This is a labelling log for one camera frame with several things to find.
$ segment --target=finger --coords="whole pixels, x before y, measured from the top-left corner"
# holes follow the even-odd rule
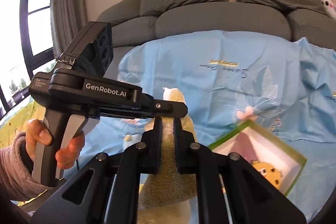
[[[46,129],[44,124],[38,120],[33,119],[27,123],[26,138],[29,138],[28,141],[36,141],[42,143],[43,145],[50,145],[53,141],[53,138],[50,132]]]
[[[72,167],[79,154],[80,150],[76,153],[72,153],[69,151],[68,148],[60,149],[57,151],[55,156],[57,160],[57,165],[62,169],[66,169],[66,167],[68,166]]]
[[[35,158],[35,148],[37,141],[48,145],[53,140],[52,137],[49,135],[49,132],[45,132],[46,130],[47,129],[40,120],[33,119],[27,122],[26,151],[32,160],[34,160]]]
[[[83,131],[80,132],[78,136],[72,138],[68,144],[69,151],[72,153],[77,153],[81,151],[85,145],[85,137]]]

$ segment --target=window frame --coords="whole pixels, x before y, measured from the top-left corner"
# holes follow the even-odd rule
[[[20,0],[21,45],[30,80],[34,76],[33,70],[54,59],[52,47],[36,55],[33,55],[28,30],[28,15],[31,15],[35,12],[39,12],[48,8],[50,8],[50,5],[28,13],[28,0]]]
[[[33,55],[33,51],[30,44],[28,15],[31,15],[41,10],[45,10],[47,8],[50,8],[50,5],[28,13],[28,0],[20,0],[19,23],[20,23],[20,35],[21,35],[21,47],[30,80],[32,80],[34,76],[33,70],[55,59],[52,47],[36,55]],[[29,95],[28,87],[22,89],[21,93],[23,97],[26,98]],[[0,86],[0,100],[4,110],[6,111],[6,113],[3,116],[0,116],[1,120],[8,113],[8,111],[10,111],[13,107],[15,107],[19,102],[17,102],[14,106],[10,107],[10,105],[7,103],[7,100],[4,96],[1,86]]]

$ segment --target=stuffed toy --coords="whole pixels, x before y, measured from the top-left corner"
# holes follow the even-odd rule
[[[332,3],[331,0],[321,0],[322,1],[322,5],[323,5],[323,8],[325,10],[325,14],[336,20],[336,8],[335,8],[335,5]]]
[[[336,20],[336,7],[331,0],[321,0],[325,13],[328,17]]]
[[[178,89],[164,89],[163,99],[184,102]],[[149,174],[141,187],[138,201],[138,224],[188,224],[191,218],[189,200],[196,196],[195,175],[181,175],[177,172],[173,134],[173,118],[162,117],[161,165],[156,175]],[[182,128],[194,135],[194,123],[187,115],[181,118]],[[154,119],[145,125],[145,131],[152,130]]]

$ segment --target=pink flower embroidery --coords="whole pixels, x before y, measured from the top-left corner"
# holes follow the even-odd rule
[[[274,119],[274,124],[277,125],[278,127],[282,127],[282,122],[279,118]]]
[[[257,115],[253,115],[253,112],[254,112],[253,107],[247,106],[245,108],[245,111],[237,110],[236,116],[237,116],[238,119],[240,119],[242,121],[243,120],[247,120],[247,119],[251,119],[251,120],[254,121],[254,120],[256,120],[258,118],[258,116]]]

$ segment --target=light blue fabric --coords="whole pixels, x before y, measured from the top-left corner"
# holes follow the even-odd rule
[[[140,85],[158,99],[164,87],[179,88],[204,145],[230,132],[239,121],[237,113],[244,114],[250,106],[257,123],[308,159],[288,195],[308,221],[332,193],[336,185],[333,50],[312,46],[306,39],[292,43],[260,33],[206,31],[136,47],[122,59],[119,71],[119,80]],[[123,136],[139,130],[143,128],[118,119],[102,119],[87,136],[80,164],[100,151],[118,152]],[[197,219],[195,204],[193,219]]]

